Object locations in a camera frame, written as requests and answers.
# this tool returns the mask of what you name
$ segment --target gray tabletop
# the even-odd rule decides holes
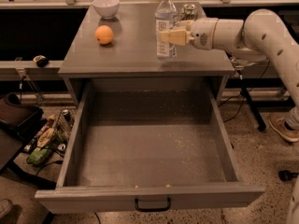
[[[186,3],[177,2],[178,11]],[[199,17],[205,16],[199,6]],[[178,46],[178,56],[162,62],[156,56],[156,2],[121,3],[113,20],[103,20],[90,6],[59,71],[62,77],[228,75],[233,67],[224,51]],[[94,32],[112,28],[114,38],[100,45]]]

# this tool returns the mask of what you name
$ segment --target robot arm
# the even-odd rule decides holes
[[[280,17],[270,10],[256,10],[245,21],[180,21],[174,30],[161,32],[160,38],[177,45],[190,43],[196,49],[222,49],[250,62],[268,58],[299,107],[299,46]]]

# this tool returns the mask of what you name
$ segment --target speckled floor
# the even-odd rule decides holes
[[[233,116],[240,102],[226,103],[220,107],[223,120]],[[60,106],[44,106],[45,117],[58,113]],[[261,113],[267,124],[268,113]],[[263,132],[257,130],[258,124],[249,106],[244,103],[235,119],[225,122],[235,156],[245,184],[265,186],[265,193],[255,202],[244,208],[171,210],[164,213],[112,212],[98,213],[102,224],[282,224],[285,223],[289,200],[295,179],[282,182],[278,171],[288,169],[299,171],[299,144],[284,142],[271,128]],[[26,163],[27,154],[21,153],[16,163],[26,172],[35,174],[37,168]],[[53,154],[48,162],[60,160]],[[56,180],[60,165],[53,164],[43,169],[39,175]],[[48,211],[38,203],[34,196],[36,188],[23,184],[17,179],[0,176],[0,196],[9,198],[14,203],[12,212],[3,220],[4,223],[39,224]],[[94,213],[75,215],[56,215],[52,224],[63,223],[99,223]]]

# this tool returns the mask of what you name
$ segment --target person's foot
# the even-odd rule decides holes
[[[9,199],[3,199],[0,201],[0,219],[6,216],[12,208],[12,201]]]
[[[284,117],[279,114],[272,113],[269,116],[269,124],[284,140],[292,143],[299,141],[299,132],[287,129]]]

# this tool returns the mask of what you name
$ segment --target clear water bottle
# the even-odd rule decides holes
[[[172,29],[178,20],[178,12],[174,3],[171,0],[161,0],[155,12],[155,18],[156,32]],[[176,46],[159,41],[157,36],[157,57],[160,60],[171,60],[176,56]]]

